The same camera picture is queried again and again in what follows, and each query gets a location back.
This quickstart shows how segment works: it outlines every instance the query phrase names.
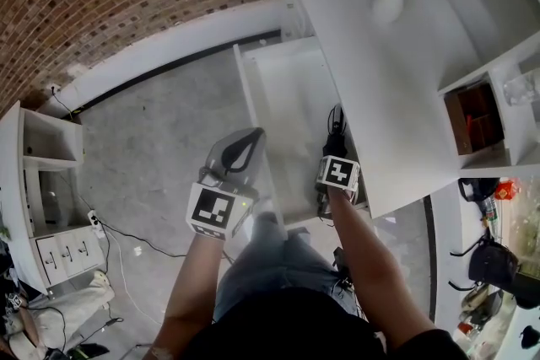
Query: open drawer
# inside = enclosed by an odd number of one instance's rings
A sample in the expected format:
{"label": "open drawer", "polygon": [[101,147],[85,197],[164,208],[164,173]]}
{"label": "open drawer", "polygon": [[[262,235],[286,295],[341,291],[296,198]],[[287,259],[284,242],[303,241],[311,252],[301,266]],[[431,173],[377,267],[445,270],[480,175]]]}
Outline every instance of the open drawer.
{"label": "open drawer", "polygon": [[[276,213],[285,227],[316,218],[315,178],[328,115],[339,103],[317,38],[244,53],[235,46],[235,56],[251,122],[267,133],[264,170]],[[348,158],[357,160],[350,137],[346,142]],[[361,182],[360,189],[365,202]]]}

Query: blue jeans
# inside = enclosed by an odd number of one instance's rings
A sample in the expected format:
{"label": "blue jeans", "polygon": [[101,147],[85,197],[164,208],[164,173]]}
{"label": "blue jeans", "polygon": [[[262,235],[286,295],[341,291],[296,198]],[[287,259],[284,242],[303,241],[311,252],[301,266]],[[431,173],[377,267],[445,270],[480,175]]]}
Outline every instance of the blue jeans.
{"label": "blue jeans", "polygon": [[272,213],[258,216],[251,242],[218,286],[214,319],[220,320],[244,298],[287,287],[325,293],[349,314],[357,315],[354,293],[339,286],[338,273],[310,247],[309,240],[304,228],[289,231],[284,240]]}

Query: white vase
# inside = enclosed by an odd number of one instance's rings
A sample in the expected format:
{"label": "white vase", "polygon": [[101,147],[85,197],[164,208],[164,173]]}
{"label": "white vase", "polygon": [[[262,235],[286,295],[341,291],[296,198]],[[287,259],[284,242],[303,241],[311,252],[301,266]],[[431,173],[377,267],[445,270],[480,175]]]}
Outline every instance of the white vase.
{"label": "white vase", "polygon": [[389,24],[395,21],[403,11],[403,0],[375,0],[373,2],[373,15],[375,21]]}

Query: concrete floor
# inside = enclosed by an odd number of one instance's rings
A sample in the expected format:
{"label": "concrete floor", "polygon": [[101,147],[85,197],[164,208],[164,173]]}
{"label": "concrete floor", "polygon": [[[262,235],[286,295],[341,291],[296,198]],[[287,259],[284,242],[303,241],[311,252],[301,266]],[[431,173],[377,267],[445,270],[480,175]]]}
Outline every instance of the concrete floor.
{"label": "concrete floor", "polygon": [[[249,48],[258,46],[254,43]],[[85,163],[76,173],[65,173],[67,180],[106,223],[173,254],[186,253],[192,241],[185,210],[191,184],[209,149],[221,137],[251,125],[232,49],[126,89],[85,111],[80,120]],[[69,195],[63,180],[52,181],[63,191],[59,201]],[[75,201],[75,209],[64,205],[63,211],[85,214],[84,203]],[[377,218],[373,224],[398,258],[416,302],[427,314],[429,249],[422,202]],[[319,221],[308,229],[312,245],[331,260],[339,245],[335,230]],[[154,321],[163,319],[182,264],[182,258],[170,258],[136,239],[113,235],[121,248],[127,290],[142,312],[126,293],[118,245],[111,238],[109,277],[116,292],[111,311],[125,321],[90,340],[111,350],[101,357],[107,360],[118,359],[135,344],[154,339],[159,329]],[[245,244],[246,237],[238,236],[225,249],[235,258]],[[228,266],[222,260],[220,273]],[[89,279],[90,275],[82,275],[65,282],[55,289],[55,295],[83,287]],[[98,312],[80,334],[89,335],[107,320],[107,312]],[[144,352],[138,350],[129,358],[141,358]]]}

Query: black shirt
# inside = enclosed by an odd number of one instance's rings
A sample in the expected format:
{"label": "black shirt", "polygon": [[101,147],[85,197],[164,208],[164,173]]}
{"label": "black shirt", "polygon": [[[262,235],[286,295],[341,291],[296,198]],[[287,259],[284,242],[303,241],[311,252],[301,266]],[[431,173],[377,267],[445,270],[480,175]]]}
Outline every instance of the black shirt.
{"label": "black shirt", "polygon": [[196,335],[183,358],[308,356],[467,359],[443,330],[418,335],[387,356],[370,324],[345,312],[326,294],[305,288],[281,289],[240,302]]}

